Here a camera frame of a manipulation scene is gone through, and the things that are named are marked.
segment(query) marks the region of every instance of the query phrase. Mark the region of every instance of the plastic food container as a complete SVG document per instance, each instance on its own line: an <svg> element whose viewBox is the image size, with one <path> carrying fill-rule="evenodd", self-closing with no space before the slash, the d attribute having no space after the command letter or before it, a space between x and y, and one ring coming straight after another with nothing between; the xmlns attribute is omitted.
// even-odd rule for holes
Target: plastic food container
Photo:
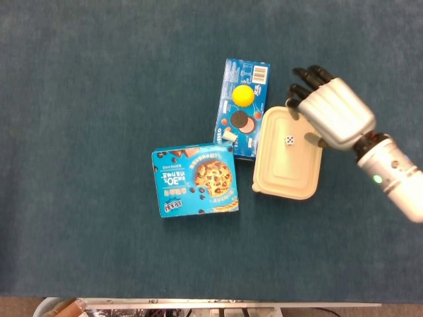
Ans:
<svg viewBox="0 0 423 317"><path fill-rule="evenodd" d="M307 141L318 133L302 116L294 120L286 107L263 116L252 190L291 199L310 198L317 189L322 149Z"/></svg>

